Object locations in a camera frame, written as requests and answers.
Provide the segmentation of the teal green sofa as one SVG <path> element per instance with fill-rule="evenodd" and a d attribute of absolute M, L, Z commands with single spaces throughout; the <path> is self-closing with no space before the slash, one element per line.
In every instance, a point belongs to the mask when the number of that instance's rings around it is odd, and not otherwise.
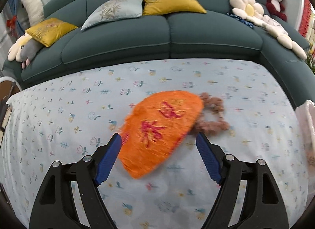
<path fill-rule="evenodd" d="M 28 88 L 71 73 L 120 63 L 170 58 L 238 59 L 263 65 L 292 106 L 314 100 L 314 74 L 307 64 L 264 29 L 249 28 L 229 17 L 229 0 L 197 0 L 206 9 L 204 14 L 142 16 L 81 30 L 88 16 L 106 1 L 109 0 L 49 1 L 44 6 L 45 17 L 74 24 L 76 29 L 42 49 L 28 68 L 6 61 L 3 72 Z"/>

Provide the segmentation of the large orange paper decoration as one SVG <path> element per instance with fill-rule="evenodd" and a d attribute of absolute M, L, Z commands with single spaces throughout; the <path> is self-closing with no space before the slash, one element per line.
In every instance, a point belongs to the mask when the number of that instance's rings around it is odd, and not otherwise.
<path fill-rule="evenodd" d="M 119 159 L 138 179 L 167 160 L 194 126 L 204 108 L 201 98 L 187 91 L 162 91 L 139 102 L 120 129 Z"/>

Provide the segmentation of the brown fuzzy scrunchie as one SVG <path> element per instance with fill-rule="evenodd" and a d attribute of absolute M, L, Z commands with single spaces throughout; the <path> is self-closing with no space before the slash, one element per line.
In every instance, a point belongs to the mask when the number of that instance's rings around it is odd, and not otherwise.
<path fill-rule="evenodd" d="M 207 92 L 200 94 L 203 110 L 194 122 L 191 133 L 202 132 L 207 136 L 215 136 L 230 128 L 224 118 L 224 102 L 221 98 L 211 96 Z"/>

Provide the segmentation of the grey and white plush toy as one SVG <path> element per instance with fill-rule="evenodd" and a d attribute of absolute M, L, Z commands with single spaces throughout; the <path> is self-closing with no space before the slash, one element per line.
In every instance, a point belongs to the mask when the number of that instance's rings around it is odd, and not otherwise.
<path fill-rule="evenodd" d="M 29 34 L 25 33 L 19 37 L 16 42 L 10 47 L 7 55 L 8 61 L 14 61 L 21 63 L 21 68 L 25 69 L 30 65 L 32 60 L 36 57 L 36 54 L 44 48 L 44 45 Z"/>

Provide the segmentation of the blue beaded item on sofa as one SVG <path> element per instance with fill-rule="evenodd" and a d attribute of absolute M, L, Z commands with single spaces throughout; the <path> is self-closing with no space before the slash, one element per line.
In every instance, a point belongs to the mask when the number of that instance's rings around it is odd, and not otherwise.
<path fill-rule="evenodd" d="M 242 19 L 240 16 L 236 16 L 235 14 L 232 14 L 232 13 L 226 13 L 227 16 L 245 24 L 246 26 L 250 27 L 251 29 L 254 29 L 254 24 L 245 20 L 245 19 Z"/>

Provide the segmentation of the pink white folded cloth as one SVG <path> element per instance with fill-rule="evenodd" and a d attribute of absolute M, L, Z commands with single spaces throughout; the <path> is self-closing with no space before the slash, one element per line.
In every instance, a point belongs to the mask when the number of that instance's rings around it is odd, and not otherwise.
<path fill-rule="evenodd" d="M 311 167 L 314 167 L 314 102 L 307 100 L 295 109 L 295 114 L 303 136 L 308 163 Z"/>

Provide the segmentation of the white daisy flower pillow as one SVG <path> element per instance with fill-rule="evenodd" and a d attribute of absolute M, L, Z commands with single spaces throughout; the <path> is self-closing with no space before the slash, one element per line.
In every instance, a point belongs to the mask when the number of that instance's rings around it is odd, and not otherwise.
<path fill-rule="evenodd" d="M 229 0 L 234 15 L 244 20 L 261 20 L 264 16 L 264 8 L 256 0 Z"/>

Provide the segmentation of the white alpaca plush toy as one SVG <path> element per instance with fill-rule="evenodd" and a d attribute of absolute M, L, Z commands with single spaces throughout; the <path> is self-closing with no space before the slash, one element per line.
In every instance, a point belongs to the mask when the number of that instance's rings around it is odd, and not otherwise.
<path fill-rule="evenodd" d="M 21 3 L 28 14 L 30 26 L 34 26 L 44 20 L 44 5 L 41 0 L 21 0 Z"/>

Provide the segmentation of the floral light blue tablecloth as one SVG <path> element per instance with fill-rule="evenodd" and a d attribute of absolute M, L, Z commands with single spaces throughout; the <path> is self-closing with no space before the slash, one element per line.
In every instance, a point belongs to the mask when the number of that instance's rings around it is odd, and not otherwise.
<path fill-rule="evenodd" d="M 207 92 L 223 99 L 227 131 L 211 139 L 241 161 L 266 161 L 288 220 L 307 205 L 309 174 L 294 109 L 273 76 L 250 61 L 182 59 L 97 68 L 13 95 L 1 146 L 1 183 L 17 218 L 32 205 L 53 161 L 73 163 L 105 145 L 135 104 L 161 91 Z M 219 191 L 195 138 L 187 136 L 153 173 L 132 179 L 117 161 L 99 186 L 118 228 L 200 228 Z"/>

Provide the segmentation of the light blue embroidered cushion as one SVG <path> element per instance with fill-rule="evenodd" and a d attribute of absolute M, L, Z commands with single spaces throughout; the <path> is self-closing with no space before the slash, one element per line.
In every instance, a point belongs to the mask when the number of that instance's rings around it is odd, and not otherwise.
<path fill-rule="evenodd" d="M 110 0 L 90 14 L 81 27 L 84 31 L 101 23 L 138 18 L 143 15 L 143 0 Z"/>

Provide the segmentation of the yellow embroidered cushion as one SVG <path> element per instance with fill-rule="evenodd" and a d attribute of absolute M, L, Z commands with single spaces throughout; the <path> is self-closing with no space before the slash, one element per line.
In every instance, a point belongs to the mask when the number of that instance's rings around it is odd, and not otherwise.
<path fill-rule="evenodd" d="M 207 13 L 197 0 L 144 0 L 144 2 L 144 16 L 157 16 L 176 12 Z"/>
<path fill-rule="evenodd" d="M 71 23 L 57 18 L 49 18 L 26 29 L 26 33 L 45 47 L 50 47 L 61 37 L 77 28 Z"/>

